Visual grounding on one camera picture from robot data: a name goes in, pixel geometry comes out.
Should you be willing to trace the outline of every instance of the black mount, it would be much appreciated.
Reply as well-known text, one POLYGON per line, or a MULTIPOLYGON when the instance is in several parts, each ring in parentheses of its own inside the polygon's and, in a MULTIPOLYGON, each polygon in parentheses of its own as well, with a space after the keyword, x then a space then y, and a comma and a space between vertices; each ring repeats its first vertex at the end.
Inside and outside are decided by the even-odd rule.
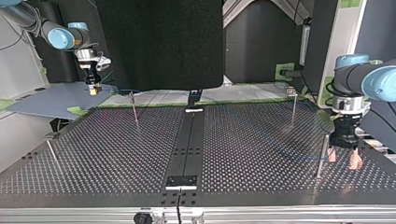
POLYGON ((87 85, 94 85, 96 83, 100 83, 102 81, 102 79, 100 78, 100 76, 98 75, 98 72, 96 71, 96 65, 98 64, 98 62, 80 62, 80 64, 83 65, 90 65, 90 68, 84 68, 83 71, 85 73, 85 84, 87 85))
POLYGON ((359 144, 356 129, 361 126, 363 114, 343 115, 334 121, 335 130, 330 135, 330 147, 355 149, 359 144))
POLYGON ((203 109, 200 106, 196 105, 196 103, 201 100, 202 92, 203 90, 190 91, 189 101, 186 109, 187 113, 203 111, 203 109))

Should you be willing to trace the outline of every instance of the perforated metal table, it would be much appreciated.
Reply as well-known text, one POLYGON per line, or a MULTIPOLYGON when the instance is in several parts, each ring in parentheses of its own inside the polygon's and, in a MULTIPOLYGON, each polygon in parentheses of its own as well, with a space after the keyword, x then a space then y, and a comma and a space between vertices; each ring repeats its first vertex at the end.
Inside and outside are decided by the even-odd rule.
POLYGON ((364 167, 337 151, 315 179, 326 127, 299 103, 95 109, 0 174, 0 222, 396 222, 396 167, 361 143, 364 167), (197 190, 167 191, 169 176, 197 190))

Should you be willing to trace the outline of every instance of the white wall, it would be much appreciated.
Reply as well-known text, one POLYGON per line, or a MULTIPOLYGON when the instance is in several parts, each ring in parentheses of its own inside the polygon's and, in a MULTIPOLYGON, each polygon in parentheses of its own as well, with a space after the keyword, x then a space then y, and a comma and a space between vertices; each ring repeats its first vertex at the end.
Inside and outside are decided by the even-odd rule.
POLYGON ((20 114, 0 117, 0 173, 44 142, 50 120, 20 114))
MULTIPOLYGON (((19 36, 0 19, 0 49, 15 43, 19 36)), ((0 51, 0 99, 12 99, 44 87, 47 79, 39 73, 41 62, 23 41, 0 51)), ((0 112, 0 173, 44 142, 51 132, 50 119, 0 112)))
MULTIPOLYGON (((15 34, 0 19, 0 49, 18 40, 15 34)), ((45 86, 48 81, 39 73, 41 62, 32 48, 23 41, 16 46, 0 51, 0 99, 11 99, 27 91, 45 86)))

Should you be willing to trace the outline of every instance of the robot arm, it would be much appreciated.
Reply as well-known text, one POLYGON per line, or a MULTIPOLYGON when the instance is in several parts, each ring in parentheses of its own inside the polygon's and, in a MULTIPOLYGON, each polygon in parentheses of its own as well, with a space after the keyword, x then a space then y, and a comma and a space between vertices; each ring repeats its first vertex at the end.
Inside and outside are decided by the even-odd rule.
POLYGON ((55 49, 73 49, 80 68, 84 70, 90 94, 96 95, 102 89, 97 72, 107 69, 111 60, 93 48, 96 44, 91 42, 86 23, 73 22, 68 24, 68 28, 62 27, 41 17, 35 8, 22 0, 0 0, 0 16, 17 23, 24 31, 44 38, 55 49))
POLYGON ((352 149, 350 169, 362 166, 356 128, 369 111, 370 99, 396 102, 396 60, 370 64, 368 55, 346 55, 337 59, 335 76, 328 91, 333 95, 332 117, 335 126, 330 136, 329 153, 336 148, 352 149))

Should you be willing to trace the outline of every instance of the black backdrop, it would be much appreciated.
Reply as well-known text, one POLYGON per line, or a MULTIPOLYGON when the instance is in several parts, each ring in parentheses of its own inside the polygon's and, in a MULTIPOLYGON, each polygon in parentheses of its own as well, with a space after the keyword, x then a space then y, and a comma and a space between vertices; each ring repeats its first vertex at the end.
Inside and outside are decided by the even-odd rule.
POLYGON ((120 89, 222 84, 221 0, 96 0, 120 89))

